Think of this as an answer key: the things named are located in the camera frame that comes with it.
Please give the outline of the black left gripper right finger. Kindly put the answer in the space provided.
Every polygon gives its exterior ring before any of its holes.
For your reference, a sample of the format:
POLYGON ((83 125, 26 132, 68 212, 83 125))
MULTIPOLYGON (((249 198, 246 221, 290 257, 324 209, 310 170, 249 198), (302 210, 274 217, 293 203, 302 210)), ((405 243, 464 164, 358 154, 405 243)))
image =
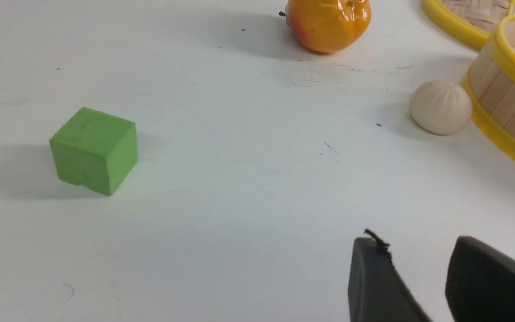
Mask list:
POLYGON ((515 259, 474 237, 458 237, 445 297, 456 322, 515 322, 515 259))

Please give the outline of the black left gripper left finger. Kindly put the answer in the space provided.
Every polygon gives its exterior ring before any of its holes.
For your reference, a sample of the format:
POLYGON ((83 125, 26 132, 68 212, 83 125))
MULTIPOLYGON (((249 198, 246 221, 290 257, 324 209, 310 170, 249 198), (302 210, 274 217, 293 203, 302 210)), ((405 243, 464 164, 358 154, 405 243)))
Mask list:
POLYGON ((352 322, 429 322, 392 261, 389 243, 372 230, 354 240, 348 300, 352 322))

